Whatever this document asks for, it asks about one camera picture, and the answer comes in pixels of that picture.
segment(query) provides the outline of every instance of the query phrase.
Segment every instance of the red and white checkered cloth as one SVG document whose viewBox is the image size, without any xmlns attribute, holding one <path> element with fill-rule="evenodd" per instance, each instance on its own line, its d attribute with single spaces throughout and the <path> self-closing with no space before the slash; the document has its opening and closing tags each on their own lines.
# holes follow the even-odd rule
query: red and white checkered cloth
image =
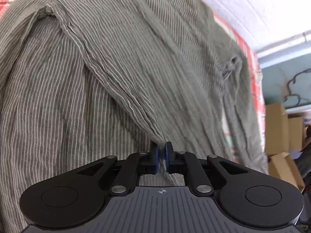
<svg viewBox="0 0 311 233">
<path fill-rule="evenodd" d="M 0 0 L 0 18 L 4 14 L 4 12 L 10 7 L 10 4 L 14 0 Z M 260 139 L 261 139 L 261 147 L 264 151 L 265 148 L 265 104 L 262 95 L 262 71 L 259 67 L 257 61 L 257 54 L 254 53 L 248 44 L 243 40 L 243 38 L 229 25 L 227 24 L 219 15 L 214 13 L 215 21 L 229 34 L 229 36 L 237 42 L 240 48 L 244 51 L 248 66 L 249 66 L 249 73 L 251 77 L 251 90 L 253 101 L 255 105 L 255 110 L 257 112 L 257 118 L 259 123 L 259 131 L 260 131 Z M 230 134 L 230 130 L 228 127 L 228 122 L 226 119 L 225 114 L 223 115 L 222 119 L 222 126 L 224 133 L 226 135 L 226 140 L 233 151 L 234 154 L 234 161 L 239 163 L 239 154 L 238 149 L 234 148 L 232 145 L 232 137 Z"/>
</svg>

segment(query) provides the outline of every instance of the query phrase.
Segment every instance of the metal screw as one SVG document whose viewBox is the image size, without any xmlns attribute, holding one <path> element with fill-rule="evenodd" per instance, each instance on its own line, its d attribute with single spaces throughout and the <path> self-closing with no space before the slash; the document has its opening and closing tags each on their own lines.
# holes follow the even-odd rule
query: metal screw
<svg viewBox="0 0 311 233">
<path fill-rule="evenodd" d="M 200 185 L 200 186 L 197 186 L 197 191 L 200 193 L 208 193 L 212 191 L 212 188 L 208 185 Z"/>
<path fill-rule="evenodd" d="M 111 191 L 116 193 L 116 194 L 120 194 L 126 191 L 125 186 L 114 186 L 111 188 Z"/>
</svg>

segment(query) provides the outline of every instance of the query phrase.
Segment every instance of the crosshair logo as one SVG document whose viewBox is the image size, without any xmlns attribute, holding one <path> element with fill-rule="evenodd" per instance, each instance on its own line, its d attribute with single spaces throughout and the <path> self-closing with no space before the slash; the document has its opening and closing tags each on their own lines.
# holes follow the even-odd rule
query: crosshair logo
<svg viewBox="0 0 311 233">
<path fill-rule="evenodd" d="M 166 193 L 166 190 L 165 189 L 161 189 L 158 191 L 160 194 L 165 194 Z"/>
</svg>

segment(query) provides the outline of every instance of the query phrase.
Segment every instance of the gray striped cloth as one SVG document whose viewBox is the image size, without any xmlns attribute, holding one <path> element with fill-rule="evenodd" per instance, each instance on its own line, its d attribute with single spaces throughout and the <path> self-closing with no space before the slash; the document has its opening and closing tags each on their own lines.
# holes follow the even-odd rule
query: gray striped cloth
<svg viewBox="0 0 311 233">
<path fill-rule="evenodd" d="M 2 231 L 26 227 L 30 185 L 151 141 L 232 159 L 222 104 L 243 164 L 266 172 L 247 61 L 201 0 L 15 1 L 0 21 Z"/>
</svg>

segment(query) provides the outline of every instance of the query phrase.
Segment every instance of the ridged gray panel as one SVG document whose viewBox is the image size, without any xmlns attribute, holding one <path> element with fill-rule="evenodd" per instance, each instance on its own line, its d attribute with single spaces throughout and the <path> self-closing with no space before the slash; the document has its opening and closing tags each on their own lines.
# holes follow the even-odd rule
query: ridged gray panel
<svg viewBox="0 0 311 233">
<path fill-rule="evenodd" d="M 298 233 L 294 226 L 254 230 L 231 221 L 212 198 L 196 197 L 189 188 L 136 187 L 124 197 L 110 200 L 94 220 L 58 233 Z M 55 233 L 29 226 L 24 233 Z"/>
</svg>

